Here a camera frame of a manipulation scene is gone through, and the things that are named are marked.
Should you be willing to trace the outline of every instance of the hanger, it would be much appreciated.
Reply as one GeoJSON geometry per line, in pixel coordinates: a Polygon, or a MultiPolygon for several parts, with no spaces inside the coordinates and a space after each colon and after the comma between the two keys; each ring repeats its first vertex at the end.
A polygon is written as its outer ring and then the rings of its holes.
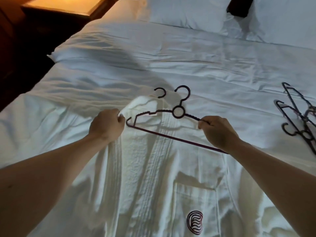
{"type": "MultiPolygon", "coordinates": [[[[176,137],[169,136],[169,135],[164,135],[164,134],[161,134],[161,133],[155,132],[155,131],[149,131],[149,130],[146,130],[146,129],[143,129],[143,128],[140,128],[140,127],[137,127],[137,126],[136,126],[137,117],[142,116],[142,115],[146,115],[146,114],[148,114],[148,115],[154,115],[154,114],[156,114],[156,113],[158,113],[158,112],[169,112],[169,113],[171,113],[171,114],[173,115],[173,117],[176,118],[176,119],[181,119],[181,118],[183,118],[184,116],[187,116],[187,117],[192,118],[192,119],[194,119],[194,120],[200,121],[200,120],[201,120],[200,118],[197,118],[197,117],[195,117],[195,116],[193,116],[193,115],[187,114],[187,113],[185,112],[184,107],[182,106],[182,102],[185,101],[185,100],[187,100],[187,99],[190,97],[190,95],[191,95],[190,88],[187,87],[187,86],[185,86],[185,85],[181,85],[181,86],[177,87],[174,91],[177,92],[177,90],[179,90],[180,88],[186,88],[186,89],[188,90],[188,95],[187,95],[186,98],[181,99],[179,105],[176,105],[175,107],[173,107],[172,110],[156,110],[156,111],[154,111],[154,112],[146,111],[146,112],[143,112],[143,113],[139,113],[139,114],[137,114],[137,115],[135,116],[135,120],[134,120],[134,123],[133,123],[133,124],[129,124],[129,123],[128,123],[128,121],[132,118],[132,117],[129,117],[129,118],[126,120],[126,125],[127,125],[128,127],[131,127],[131,128],[134,128],[134,129],[138,129],[138,130],[141,130],[141,131],[145,131],[145,132],[148,132],[148,133],[151,133],[151,134],[154,134],[154,135],[160,135],[160,136],[162,136],[162,137],[166,137],[166,138],[173,139],[173,140],[176,140],[176,141],[181,141],[181,142],[184,142],[184,143],[187,143],[187,144],[191,144],[191,145],[195,145],[195,146],[198,146],[198,147],[202,147],[202,148],[206,148],[206,149],[209,149],[209,150],[214,150],[214,151],[217,151],[217,152],[221,152],[221,153],[227,154],[225,151],[222,151],[222,150],[220,150],[220,149],[218,149],[218,148],[214,148],[214,147],[210,147],[210,146],[198,144],[198,143],[195,143],[195,142],[192,142],[192,141],[187,141],[187,140],[180,139],[180,138],[176,138],[176,137]],[[182,115],[176,116],[176,115],[174,114],[174,111],[175,111],[177,108],[181,108],[181,109],[183,110],[183,114],[182,114],[182,115]]],[[[163,98],[163,97],[167,94],[167,92],[166,92],[166,90],[165,90],[164,88],[162,88],[162,87],[158,87],[158,88],[154,89],[154,91],[159,90],[159,89],[160,89],[160,90],[163,90],[163,91],[164,91],[164,94],[163,94],[162,96],[159,96],[158,98],[163,98]]]]}
{"type": "Polygon", "coordinates": [[[285,104],[283,101],[280,100],[275,100],[274,104],[277,106],[277,108],[282,112],[283,116],[287,119],[287,121],[292,125],[292,127],[295,129],[295,131],[293,133],[290,133],[286,130],[286,126],[289,125],[287,122],[283,123],[281,125],[282,130],[290,135],[290,136],[295,136],[295,135],[300,135],[304,141],[308,144],[308,146],[310,147],[310,149],[312,150],[312,152],[316,155],[316,139],[311,131],[311,129],[309,128],[309,126],[307,125],[307,123],[312,124],[315,128],[316,128],[316,124],[310,120],[310,118],[308,117],[308,115],[312,115],[316,118],[316,107],[313,106],[308,100],[306,100],[306,98],[298,91],[296,90],[294,87],[292,87],[290,84],[283,82],[282,86],[284,88],[284,93],[287,94],[288,98],[290,99],[292,106],[289,106],[287,104],[285,104]],[[308,108],[307,110],[304,112],[304,114],[302,114],[298,107],[296,106],[289,90],[293,90],[296,92],[296,94],[303,99],[308,108]],[[303,122],[303,130],[299,130],[299,128],[294,124],[294,122],[290,119],[290,117],[286,114],[286,112],[283,110],[285,108],[290,108],[303,122]]]}

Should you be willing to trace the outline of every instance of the bedside table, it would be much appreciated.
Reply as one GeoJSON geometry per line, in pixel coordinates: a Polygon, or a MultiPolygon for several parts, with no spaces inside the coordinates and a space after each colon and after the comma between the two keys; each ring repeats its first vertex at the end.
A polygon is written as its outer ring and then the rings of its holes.
{"type": "Polygon", "coordinates": [[[88,22],[101,18],[114,0],[31,0],[22,5],[27,19],[37,29],[45,54],[50,54],[88,22]]]}

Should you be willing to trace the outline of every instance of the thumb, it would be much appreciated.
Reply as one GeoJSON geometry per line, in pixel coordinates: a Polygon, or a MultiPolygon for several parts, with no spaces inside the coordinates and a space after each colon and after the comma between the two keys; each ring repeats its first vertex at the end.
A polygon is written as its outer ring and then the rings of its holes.
{"type": "Polygon", "coordinates": [[[120,114],[119,117],[118,117],[118,122],[120,124],[125,124],[125,117],[123,114],[120,114]]]}
{"type": "Polygon", "coordinates": [[[199,128],[199,129],[206,130],[206,129],[208,129],[209,127],[210,127],[210,125],[209,125],[207,122],[205,122],[205,121],[200,120],[200,121],[198,122],[198,128],[199,128]]]}

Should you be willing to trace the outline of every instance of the circular logo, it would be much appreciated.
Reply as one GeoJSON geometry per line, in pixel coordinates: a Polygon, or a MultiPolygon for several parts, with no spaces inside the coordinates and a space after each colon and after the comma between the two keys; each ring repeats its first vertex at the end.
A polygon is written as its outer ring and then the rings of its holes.
{"type": "Polygon", "coordinates": [[[195,234],[200,235],[202,233],[202,219],[203,214],[200,211],[191,211],[186,218],[186,223],[188,225],[189,230],[195,234]]]}

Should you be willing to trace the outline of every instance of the hanger hook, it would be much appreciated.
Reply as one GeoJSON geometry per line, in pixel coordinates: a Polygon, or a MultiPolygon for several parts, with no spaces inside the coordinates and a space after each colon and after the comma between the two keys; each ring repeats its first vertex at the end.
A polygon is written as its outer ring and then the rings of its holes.
{"type": "Polygon", "coordinates": [[[167,95],[167,92],[166,92],[166,90],[164,89],[164,88],[162,88],[162,87],[157,87],[156,89],[154,89],[154,91],[156,91],[156,90],[163,90],[163,92],[164,92],[164,94],[162,95],[162,96],[158,96],[158,98],[163,98],[163,97],[165,97],[165,95],[167,95]]]}
{"type": "Polygon", "coordinates": [[[191,95],[191,91],[190,91],[190,88],[189,87],[187,87],[187,86],[185,86],[185,85],[182,85],[182,86],[178,86],[174,91],[175,92],[177,92],[177,90],[179,90],[180,88],[186,88],[187,90],[188,90],[188,95],[187,95],[187,97],[186,98],[184,98],[184,99],[181,99],[180,100],[180,104],[179,104],[179,106],[181,106],[182,105],[182,102],[183,101],[185,101],[185,100],[187,100],[189,97],[190,97],[190,95],[191,95]]]}

